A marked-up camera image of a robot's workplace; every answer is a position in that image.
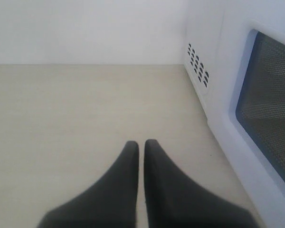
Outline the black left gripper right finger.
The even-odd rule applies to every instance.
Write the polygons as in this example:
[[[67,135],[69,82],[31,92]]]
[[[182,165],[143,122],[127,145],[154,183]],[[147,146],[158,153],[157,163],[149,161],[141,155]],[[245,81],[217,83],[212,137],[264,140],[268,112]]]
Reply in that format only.
[[[256,228],[241,208],[201,187],[167,155],[159,142],[144,146],[144,193],[151,228]]]

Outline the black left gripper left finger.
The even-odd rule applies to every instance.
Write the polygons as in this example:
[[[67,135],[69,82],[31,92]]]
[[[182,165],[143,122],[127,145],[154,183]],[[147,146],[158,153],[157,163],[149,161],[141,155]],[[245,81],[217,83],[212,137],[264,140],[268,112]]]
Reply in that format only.
[[[127,141],[108,171],[69,202],[49,211],[40,228],[134,228],[139,146]]]

